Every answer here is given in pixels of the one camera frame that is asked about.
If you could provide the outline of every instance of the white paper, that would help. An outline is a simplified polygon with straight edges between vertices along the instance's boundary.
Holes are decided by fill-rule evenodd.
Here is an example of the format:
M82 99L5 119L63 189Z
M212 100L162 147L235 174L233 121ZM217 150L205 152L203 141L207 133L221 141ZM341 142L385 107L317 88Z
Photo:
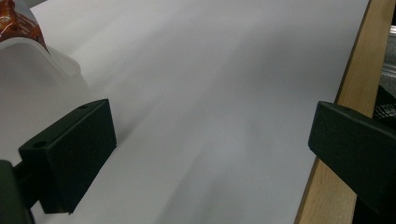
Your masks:
M37 223L292 223L367 0L53 0L46 42L109 98L119 146Z
M0 159L16 165L18 148L91 96L78 63L29 38L0 43Z

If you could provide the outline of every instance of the wooden board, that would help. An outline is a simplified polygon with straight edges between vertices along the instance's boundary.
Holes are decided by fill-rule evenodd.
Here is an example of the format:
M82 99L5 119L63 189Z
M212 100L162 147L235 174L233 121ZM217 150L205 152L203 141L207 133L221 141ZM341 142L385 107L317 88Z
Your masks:
M371 117L396 0L371 0L336 103ZM351 223L356 194L316 159L295 223Z

